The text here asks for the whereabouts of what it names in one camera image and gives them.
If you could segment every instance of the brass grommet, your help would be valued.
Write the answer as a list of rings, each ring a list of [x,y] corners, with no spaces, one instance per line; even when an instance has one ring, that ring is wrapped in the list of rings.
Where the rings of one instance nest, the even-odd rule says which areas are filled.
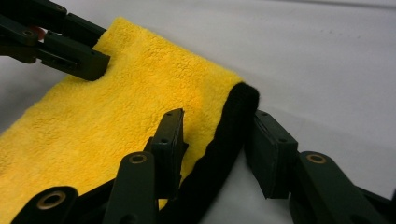
[[[309,154],[306,156],[306,158],[309,161],[312,161],[313,163],[317,163],[317,164],[323,164],[326,163],[326,158],[324,158],[323,156],[320,156],[319,154]]]
[[[63,191],[56,190],[43,196],[37,203],[38,209],[48,210],[61,204],[66,199]]]
[[[135,154],[129,158],[129,162],[133,164],[143,163],[147,160],[147,156],[143,154]]]

